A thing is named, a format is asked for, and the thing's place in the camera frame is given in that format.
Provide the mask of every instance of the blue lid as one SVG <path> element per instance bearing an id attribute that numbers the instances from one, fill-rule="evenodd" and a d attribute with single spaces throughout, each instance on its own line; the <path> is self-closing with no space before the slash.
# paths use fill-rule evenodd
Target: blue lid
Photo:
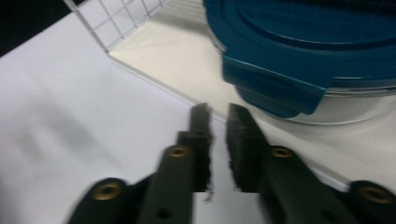
<path id="1" fill-rule="evenodd" d="M 329 88 L 396 86 L 392 0 L 205 0 L 223 74 L 283 118 L 312 114 Z"/>

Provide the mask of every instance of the dark background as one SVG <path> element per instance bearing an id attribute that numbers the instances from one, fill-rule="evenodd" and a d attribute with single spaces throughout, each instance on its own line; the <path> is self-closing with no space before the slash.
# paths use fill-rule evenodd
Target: dark background
<path id="1" fill-rule="evenodd" d="M 68 13 L 63 0 L 0 0 L 0 57 Z"/>

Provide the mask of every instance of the brass screw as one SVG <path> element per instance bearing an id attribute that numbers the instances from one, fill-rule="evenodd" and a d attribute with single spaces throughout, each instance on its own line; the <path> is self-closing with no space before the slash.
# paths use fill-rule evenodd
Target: brass screw
<path id="1" fill-rule="evenodd" d="M 393 199 L 382 189 L 374 187 L 361 187 L 359 193 L 368 201 L 374 203 L 393 203 Z"/>
<path id="2" fill-rule="evenodd" d="M 291 154 L 290 150 L 282 148 L 282 147 L 277 147 L 271 151 L 273 156 L 279 157 L 279 158 L 288 158 L 291 157 L 293 154 Z"/>
<path id="3" fill-rule="evenodd" d="M 187 154 L 189 151 L 184 147 L 174 147 L 169 152 L 171 157 L 185 157 Z"/>
<path id="4" fill-rule="evenodd" d="M 105 183 L 97 187 L 92 194 L 92 197 L 95 200 L 99 201 L 107 201 L 111 200 L 121 194 L 120 184 L 116 182 Z"/>

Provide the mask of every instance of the white wire rack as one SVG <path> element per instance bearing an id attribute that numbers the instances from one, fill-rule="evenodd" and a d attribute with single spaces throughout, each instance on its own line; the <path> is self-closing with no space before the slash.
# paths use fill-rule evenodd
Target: white wire rack
<path id="1" fill-rule="evenodd" d="M 117 46 L 168 1 L 86 0 L 77 5 L 73 0 L 64 0 L 106 52 Z"/>

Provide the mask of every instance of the white surface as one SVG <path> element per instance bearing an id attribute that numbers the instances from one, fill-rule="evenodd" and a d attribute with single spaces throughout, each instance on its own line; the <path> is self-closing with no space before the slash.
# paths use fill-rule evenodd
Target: white surface
<path id="1" fill-rule="evenodd" d="M 209 102 L 222 117 L 228 103 L 245 105 L 273 144 L 296 149 L 319 170 L 340 180 L 368 179 L 396 192 L 396 111 L 328 127 L 265 116 L 222 80 L 220 56 L 210 41 L 200 1 L 171 1 L 110 56 L 194 102 Z"/>
<path id="2" fill-rule="evenodd" d="M 191 104 L 114 64 L 74 15 L 0 59 L 0 223 L 65 223 L 95 181 L 131 183 L 157 167 Z M 212 121 L 214 201 L 196 223 L 262 223 L 256 196 L 233 191 Z"/>

